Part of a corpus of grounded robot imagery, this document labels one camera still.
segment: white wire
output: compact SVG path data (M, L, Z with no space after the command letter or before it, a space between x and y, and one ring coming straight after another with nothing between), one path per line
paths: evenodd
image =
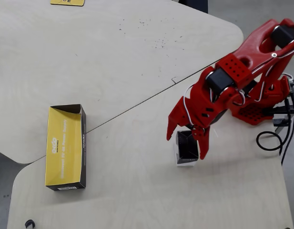
M281 75L286 75L287 77L289 77L289 81L292 82L293 81L293 76L291 74L288 73L282 73Z
M255 69L255 70L253 70L252 71L252 74L255 74L255 72L257 72L259 69L261 69L262 67L264 66L264 64L263 65L261 65L259 68L257 68L257 69Z
M285 54L283 56L278 56L278 58L284 58L284 57L286 57L288 55L291 55L292 53L294 53L294 50L293 51L290 51L289 53L287 53L287 54Z
M274 65L272 65L270 68L269 68L269 70L267 70L267 72L266 72L266 74L265 74L265 76L267 77L267 75L270 73L270 71L271 71L271 69L274 67Z
M213 102L213 91L211 88L209 88L209 99L210 99L210 102Z
M189 115L189 111L188 111L188 109L187 109L187 107L186 107L185 96L186 96L187 91L188 91L192 86L194 86L194 85L195 85L195 83L191 84L191 85L186 89L185 94L184 94L184 97L183 97L183 103L184 103L184 107L185 107L185 110L186 110L187 115L188 115L188 119L189 119L189 123L190 123L190 125L193 125L193 123L192 123L192 121L191 121L191 118L190 118L190 115Z
M264 88L264 81L263 81L263 83L262 83L262 87L261 87L261 91L260 91L259 99L258 99L258 100L255 100L255 99L254 99L256 102L259 102L259 101L261 100L261 98L262 98L263 88Z
M236 104L236 105L238 105L238 106L242 106L242 105L245 104L245 95L243 94L243 92L241 92L241 91L239 91L239 90L237 90L237 91L239 92L239 94L240 94L241 97L242 97L242 104L235 103L235 102L234 102L234 104Z

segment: small black box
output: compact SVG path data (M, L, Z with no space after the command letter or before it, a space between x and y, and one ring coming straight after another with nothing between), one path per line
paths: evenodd
M271 33L271 38L281 49L294 40L294 28L280 25Z
M195 165L199 159L199 150L191 130L178 131L176 133L175 151L177 166Z
M206 82L217 96L219 96L226 87L234 84L233 79L222 68L218 68L210 74L206 78Z

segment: gray floor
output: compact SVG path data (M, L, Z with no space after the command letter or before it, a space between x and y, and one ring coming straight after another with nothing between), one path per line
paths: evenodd
M251 31L274 18L294 21L294 0L209 0L209 14L230 21L241 28L246 38ZM294 76L294 58L286 69ZM7 226L14 178L24 168L0 154L0 229ZM294 222L294 138L284 161L284 176Z
M24 167L0 153L0 229L7 228L13 181Z

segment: light wood tabletop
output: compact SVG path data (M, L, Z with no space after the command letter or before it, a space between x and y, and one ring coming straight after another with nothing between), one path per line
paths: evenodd
M45 155L49 106L82 104L90 131L242 41L170 0L0 0L0 152L31 163Z
M28 219L38 229L293 229L278 152L255 141L273 131L271 121L251 126L226 112L211 127L206 158L176 166L167 117L198 77L89 132L86 189L45 187L45 158L25 167L14 181L8 229Z

